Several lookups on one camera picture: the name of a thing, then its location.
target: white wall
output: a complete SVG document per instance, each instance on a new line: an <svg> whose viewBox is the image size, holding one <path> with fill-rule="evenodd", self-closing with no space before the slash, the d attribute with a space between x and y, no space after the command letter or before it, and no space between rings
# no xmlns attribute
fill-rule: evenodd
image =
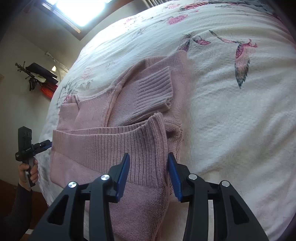
<svg viewBox="0 0 296 241"><path fill-rule="evenodd" d="M11 27L44 52L49 51L54 58L70 68L82 48L99 31L120 19L135 15L145 9L146 6L142 0L134 0L105 18L81 41L36 7L33 7L28 14L21 12Z"/></svg>
<svg viewBox="0 0 296 241"><path fill-rule="evenodd" d="M29 91L27 75L17 72L15 63L25 66L36 62L51 69L53 63L44 51L36 47L20 34L9 30L0 42L0 73L4 80L0 84L0 179L17 185L18 151L17 130L26 126L32 129L32 142L37 143L50 101L39 90L39 86Z"/></svg>

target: floral print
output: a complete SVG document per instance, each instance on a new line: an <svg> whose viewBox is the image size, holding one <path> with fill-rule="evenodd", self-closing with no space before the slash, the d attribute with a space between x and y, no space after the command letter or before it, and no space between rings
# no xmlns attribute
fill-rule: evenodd
<svg viewBox="0 0 296 241"><path fill-rule="evenodd" d="M187 39L185 41L185 43L181 44L179 46L179 48L177 50L184 50L184 51L188 51L189 46L190 46L190 41L193 40L195 43L199 44L199 45L208 45L211 42L210 41L206 41L204 39L202 39L200 36L196 35L196 36L192 36L192 33L190 34L186 34L185 38Z"/></svg>
<svg viewBox="0 0 296 241"><path fill-rule="evenodd" d="M125 23L128 23L131 20L133 20L133 18L127 18Z"/></svg>
<svg viewBox="0 0 296 241"><path fill-rule="evenodd" d="M213 31L209 30L209 32L223 41L224 43L236 43L239 44L235 53L235 63L234 63L234 68L235 68L235 77L237 79L237 84L239 88L241 89L243 82L245 82L246 77L249 72L249 64L250 64L250 47L257 48L257 44L255 43L252 45L252 40L249 39L248 43L243 43L235 40L228 40L228 39L223 39L219 37L217 34L215 34Z"/></svg>
<svg viewBox="0 0 296 241"><path fill-rule="evenodd" d="M165 6L164 9L174 9L179 6L180 6L180 4L170 4L168 6Z"/></svg>
<svg viewBox="0 0 296 241"><path fill-rule="evenodd" d="M72 96L72 95L67 95L66 98L65 98L64 101L63 101L63 104L66 103L67 100L70 99L71 96Z"/></svg>
<svg viewBox="0 0 296 241"><path fill-rule="evenodd" d="M185 10L194 9L194 8L197 8L197 7L200 7L200 6L203 6L203 5L207 5L207 4L208 4L208 2L192 3L192 4L189 4L189 5L185 5L185 6L180 7L180 10L185 11Z"/></svg>
<svg viewBox="0 0 296 241"><path fill-rule="evenodd" d="M81 75L81 78L82 78L83 80L86 80L86 79L89 79L90 75L91 75L91 68L90 68L90 67L87 67L87 68L83 71L83 73L82 73L82 75Z"/></svg>
<svg viewBox="0 0 296 241"><path fill-rule="evenodd" d="M188 14L182 14L177 17L170 17L167 21L167 24L172 25L172 24L181 22L182 20L184 20L187 17L188 17Z"/></svg>

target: white bedspread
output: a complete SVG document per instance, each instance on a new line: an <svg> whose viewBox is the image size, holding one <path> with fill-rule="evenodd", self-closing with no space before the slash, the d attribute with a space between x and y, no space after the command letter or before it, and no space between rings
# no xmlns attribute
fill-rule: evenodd
<svg viewBox="0 0 296 241"><path fill-rule="evenodd" d="M206 181L229 180L274 241L296 211L294 41L269 14L244 5L186 6L194 2L207 3L171 1L99 32L56 90L40 141L52 139L68 95L101 91L146 56L187 50L181 162ZM49 179L49 155L37 159L50 205L62 188ZM162 239L182 240L186 216L187 205L174 199Z"/></svg>

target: silver bolt head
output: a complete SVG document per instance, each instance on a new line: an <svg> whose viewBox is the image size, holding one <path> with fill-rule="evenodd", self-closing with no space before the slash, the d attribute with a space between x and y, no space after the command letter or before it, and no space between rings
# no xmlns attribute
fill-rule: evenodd
<svg viewBox="0 0 296 241"><path fill-rule="evenodd" d="M190 180L195 180L195 179L197 179L197 175L195 175L195 174L189 174L188 178Z"/></svg>
<svg viewBox="0 0 296 241"><path fill-rule="evenodd" d="M101 176L101 179L103 181L107 181L109 178L110 178L110 176L108 174L104 174L104 175Z"/></svg>
<svg viewBox="0 0 296 241"><path fill-rule="evenodd" d="M230 186L229 181L222 181L222 186L229 187Z"/></svg>
<svg viewBox="0 0 296 241"><path fill-rule="evenodd" d="M76 182L70 182L69 184L68 184L68 187L70 187L70 188L74 188L74 187L76 187L77 186L77 183Z"/></svg>

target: folded sweater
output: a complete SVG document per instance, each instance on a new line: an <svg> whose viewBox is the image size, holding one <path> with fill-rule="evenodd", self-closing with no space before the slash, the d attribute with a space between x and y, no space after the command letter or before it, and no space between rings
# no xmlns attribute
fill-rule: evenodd
<svg viewBox="0 0 296 241"><path fill-rule="evenodd" d="M123 198L110 203L113 232L124 240L159 238L168 207L168 145L161 113L131 126L53 132L51 180L89 183L130 154Z"/></svg>
<svg viewBox="0 0 296 241"><path fill-rule="evenodd" d="M110 206L113 231L125 240L160 236L169 195L167 154L174 152L178 160L182 142L186 62L185 51L143 59L107 89L73 95L61 106L53 132L52 182L61 187L73 180L88 183L118 164L125 152L131 156L124 198Z"/></svg>
<svg viewBox="0 0 296 241"><path fill-rule="evenodd" d="M177 161L183 138L180 112L187 87L187 53L148 57L93 96L72 95L61 105L57 130L127 126L163 113L168 151Z"/></svg>

